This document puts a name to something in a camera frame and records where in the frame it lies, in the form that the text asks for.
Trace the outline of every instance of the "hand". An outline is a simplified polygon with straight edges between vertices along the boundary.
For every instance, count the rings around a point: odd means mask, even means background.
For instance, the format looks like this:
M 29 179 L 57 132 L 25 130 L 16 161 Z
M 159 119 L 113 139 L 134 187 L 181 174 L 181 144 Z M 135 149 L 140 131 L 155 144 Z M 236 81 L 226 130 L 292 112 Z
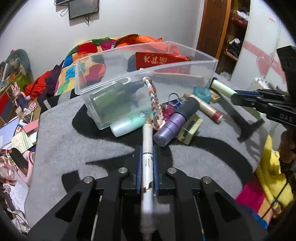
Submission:
M 281 161 L 290 163 L 296 158 L 296 154 L 292 151 L 295 149 L 295 142 L 293 141 L 294 128 L 289 127 L 281 135 L 281 143 L 279 145 L 279 154 Z

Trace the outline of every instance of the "white pen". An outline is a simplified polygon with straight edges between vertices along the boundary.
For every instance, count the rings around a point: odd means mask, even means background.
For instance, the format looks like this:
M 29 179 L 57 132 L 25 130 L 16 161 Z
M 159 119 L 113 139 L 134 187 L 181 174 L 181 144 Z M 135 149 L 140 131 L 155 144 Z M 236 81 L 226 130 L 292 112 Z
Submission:
M 156 228 L 153 220 L 153 129 L 150 118 L 143 125 L 142 146 L 142 184 L 141 184 L 141 222 L 143 240 L 151 240 Z

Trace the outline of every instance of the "purple bottle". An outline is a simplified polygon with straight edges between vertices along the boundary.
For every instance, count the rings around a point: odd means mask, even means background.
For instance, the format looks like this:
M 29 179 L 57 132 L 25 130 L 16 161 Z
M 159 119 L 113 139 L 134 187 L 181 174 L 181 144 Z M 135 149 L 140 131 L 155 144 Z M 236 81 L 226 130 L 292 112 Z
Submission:
M 182 126 L 199 108 L 199 103 L 194 98 L 189 97 L 174 111 L 165 125 L 154 134 L 153 140 L 162 147 L 166 146 L 178 135 Z

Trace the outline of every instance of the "plastic bag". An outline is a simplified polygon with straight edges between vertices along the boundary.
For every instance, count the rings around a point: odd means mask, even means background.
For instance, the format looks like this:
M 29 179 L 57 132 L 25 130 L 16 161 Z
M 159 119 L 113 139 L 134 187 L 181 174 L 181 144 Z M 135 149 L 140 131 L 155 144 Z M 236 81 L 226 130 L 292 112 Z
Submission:
M 15 173 L 15 165 L 8 158 L 0 156 L 0 176 L 8 181 L 16 181 Z

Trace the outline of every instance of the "gray rug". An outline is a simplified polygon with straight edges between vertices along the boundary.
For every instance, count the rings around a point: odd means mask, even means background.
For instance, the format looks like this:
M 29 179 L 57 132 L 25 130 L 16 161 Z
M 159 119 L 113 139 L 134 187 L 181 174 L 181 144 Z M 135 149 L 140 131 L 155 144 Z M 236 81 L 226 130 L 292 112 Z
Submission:
M 224 115 L 221 123 L 198 111 L 203 119 L 198 136 L 189 146 L 173 140 L 163 153 L 171 161 L 168 167 L 195 178 L 210 176 L 236 198 L 260 161 L 268 134 L 266 124 L 242 141 L 256 119 L 227 99 L 211 105 Z M 142 144 L 141 129 L 119 138 L 110 128 L 99 130 L 87 115 L 82 98 L 73 91 L 45 101 L 41 112 L 32 185 L 25 203 L 31 226 L 80 179 L 107 176 Z M 166 229 L 168 226 L 163 225 L 160 233 L 167 233 Z

